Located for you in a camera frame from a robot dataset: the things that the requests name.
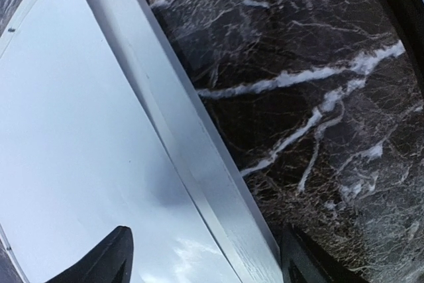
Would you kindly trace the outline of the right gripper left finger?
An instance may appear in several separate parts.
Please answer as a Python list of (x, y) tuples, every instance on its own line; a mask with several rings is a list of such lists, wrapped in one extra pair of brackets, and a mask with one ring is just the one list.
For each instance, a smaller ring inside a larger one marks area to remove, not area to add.
[(49, 283), (129, 283), (133, 266), (133, 233), (118, 226), (81, 260)]

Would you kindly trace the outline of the dark landscape photo print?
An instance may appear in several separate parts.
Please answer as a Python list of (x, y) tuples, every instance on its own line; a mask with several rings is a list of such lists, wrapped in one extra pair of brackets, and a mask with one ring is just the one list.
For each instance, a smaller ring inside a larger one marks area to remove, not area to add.
[(22, 0), (1, 36), (1, 237), (30, 282), (118, 226), (132, 282), (237, 282), (86, 0)]

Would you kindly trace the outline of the white picture frame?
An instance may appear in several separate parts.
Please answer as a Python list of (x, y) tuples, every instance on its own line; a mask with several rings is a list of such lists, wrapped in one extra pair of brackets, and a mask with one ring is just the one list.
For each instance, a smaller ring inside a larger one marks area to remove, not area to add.
[[(281, 282), (278, 246), (146, 0), (86, 1), (237, 282)], [(1, 0), (1, 36), (21, 2)], [(1, 270), (30, 282), (2, 237)]]

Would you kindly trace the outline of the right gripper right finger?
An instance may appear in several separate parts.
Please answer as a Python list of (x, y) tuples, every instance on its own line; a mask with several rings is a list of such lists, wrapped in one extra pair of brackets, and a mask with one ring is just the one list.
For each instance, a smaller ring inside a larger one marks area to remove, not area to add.
[(282, 233), (280, 259), (284, 282), (364, 282), (292, 224), (287, 224)]

